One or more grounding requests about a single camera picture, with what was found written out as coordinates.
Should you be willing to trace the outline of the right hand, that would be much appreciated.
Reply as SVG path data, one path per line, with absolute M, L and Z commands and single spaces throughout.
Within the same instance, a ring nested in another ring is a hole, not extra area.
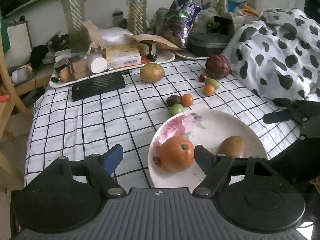
M 312 179 L 309 181 L 312 185 L 314 185 L 317 189 L 317 191 L 320 193 L 320 176 L 318 176 L 315 179 Z

